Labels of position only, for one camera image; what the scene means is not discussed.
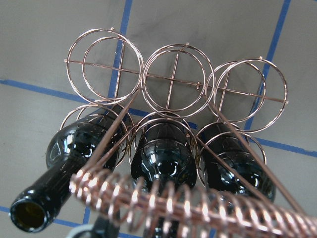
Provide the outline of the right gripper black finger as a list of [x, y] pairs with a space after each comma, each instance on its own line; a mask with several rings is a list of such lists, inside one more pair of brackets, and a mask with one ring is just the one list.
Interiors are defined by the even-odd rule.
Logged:
[[93, 238], [110, 238], [111, 237], [111, 224], [109, 220], [102, 216], [98, 216], [93, 228], [92, 228]]

